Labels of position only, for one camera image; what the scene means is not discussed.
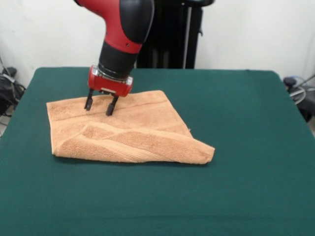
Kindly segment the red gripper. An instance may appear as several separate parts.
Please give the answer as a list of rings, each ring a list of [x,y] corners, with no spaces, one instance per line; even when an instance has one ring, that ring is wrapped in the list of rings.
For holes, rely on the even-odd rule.
[[[96,65],[92,65],[89,71],[88,78],[89,93],[85,103],[84,109],[89,111],[93,104],[94,91],[107,92],[113,95],[113,100],[108,105],[106,110],[107,116],[112,116],[119,96],[126,97],[133,86],[133,78],[128,76],[123,80],[116,80],[106,77]]]

